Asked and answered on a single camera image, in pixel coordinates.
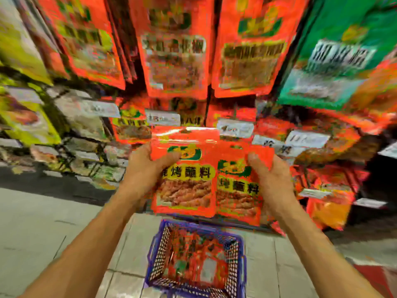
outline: person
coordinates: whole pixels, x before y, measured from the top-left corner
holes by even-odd
[[[116,249],[122,231],[161,172],[180,154],[168,153],[150,160],[150,144],[129,157],[124,181],[87,227],[27,287],[21,298],[94,298]],[[288,165],[274,156],[268,170],[255,154],[248,156],[257,172],[264,203],[280,222],[320,298],[382,297],[334,249],[311,221],[293,193]]]

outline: purple shopping basket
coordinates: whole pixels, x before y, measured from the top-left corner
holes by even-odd
[[[172,226],[178,226],[189,232],[194,231],[202,236],[214,236],[224,246],[228,263],[228,276],[224,289],[212,287],[203,289],[162,277],[167,243]],[[145,282],[148,286],[167,292],[168,297],[176,294],[187,298],[245,298],[246,258],[243,239],[241,236],[222,232],[213,227],[190,222],[162,220],[158,233],[153,237],[148,253],[148,269]]]

